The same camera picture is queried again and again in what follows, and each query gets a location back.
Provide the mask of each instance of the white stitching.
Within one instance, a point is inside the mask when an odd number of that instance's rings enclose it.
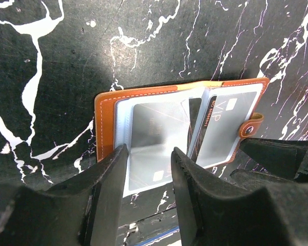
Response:
[[[163,92],[155,92],[155,93],[146,93],[146,94],[138,94],[138,95],[130,95],[130,96],[120,96],[120,97],[113,97],[113,98],[109,98],[109,99],[105,99],[103,101],[101,101],[101,147],[102,147],[102,158],[104,158],[104,143],[103,143],[103,110],[102,110],[102,104],[105,101],[110,101],[113,99],[120,99],[120,98],[128,98],[128,97],[135,97],[135,96],[146,96],[146,95],[155,95],[155,94],[162,94],[162,93],[169,93],[169,92],[175,92],[177,90],[174,91],[163,91]]]
[[[244,86],[244,85],[252,85],[252,84],[263,84],[265,85],[265,82],[264,81],[260,81],[260,82],[252,82],[252,83],[245,83],[245,84],[239,84],[239,85],[222,85],[222,86]]]

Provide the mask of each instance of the wallet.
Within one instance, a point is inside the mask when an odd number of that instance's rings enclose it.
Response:
[[[124,197],[171,182],[174,147],[203,168],[231,162],[240,141],[263,121],[254,110],[268,83],[197,81],[101,93],[95,98],[97,159],[127,145]]]

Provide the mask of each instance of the orange leather wallet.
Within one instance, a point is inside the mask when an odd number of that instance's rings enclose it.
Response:
[[[114,150],[114,139],[116,134],[115,127],[116,127],[116,117],[117,117],[116,105],[118,102],[122,100],[136,98],[136,97],[148,97],[153,95],[176,93],[199,87],[204,87],[209,89],[233,87],[236,90],[240,86],[256,85],[256,84],[262,85],[260,87],[260,91],[258,92],[258,97],[256,98],[256,102],[251,109],[250,112],[251,114],[249,119],[243,122],[239,126],[239,137],[240,137],[239,142],[240,142],[244,138],[253,136],[257,132],[263,121],[263,115],[260,113],[255,113],[254,110],[262,94],[266,90],[268,83],[269,83],[268,78],[253,78],[253,79],[242,79],[242,80],[231,80],[231,81],[197,81],[188,84],[128,89],[128,90],[101,93],[95,98],[95,129],[96,129],[96,141],[97,141],[97,160],[100,161]],[[235,100],[229,100],[230,104],[233,104]],[[235,151],[232,157],[228,160],[228,162],[234,159],[236,151],[237,148],[235,148]]]

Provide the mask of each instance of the card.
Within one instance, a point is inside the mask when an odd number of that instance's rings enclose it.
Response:
[[[187,151],[189,150],[190,141],[193,137],[195,124],[199,115],[200,106],[202,103],[201,98],[190,98],[189,99],[189,120],[190,126],[188,130],[188,139],[187,139]]]
[[[231,158],[238,142],[240,125],[247,120],[257,92],[215,95],[210,99],[205,121],[198,135],[192,160],[202,167],[223,163]]]
[[[152,102],[133,108],[129,190],[170,182],[174,147],[187,150],[189,102]]]

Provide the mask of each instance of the black plastic part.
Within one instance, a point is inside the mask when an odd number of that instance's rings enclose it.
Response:
[[[128,151],[37,192],[0,185],[0,246],[115,245]]]
[[[293,180],[308,173],[308,141],[248,138],[240,149],[273,175]]]
[[[236,186],[248,191],[257,190],[269,183],[291,183],[292,181],[271,174],[236,169],[230,174]]]
[[[175,148],[171,170],[183,246],[308,245],[308,184],[248,175],[258,189],[224,182]],[[234,173],[245,188],[244,173]]]

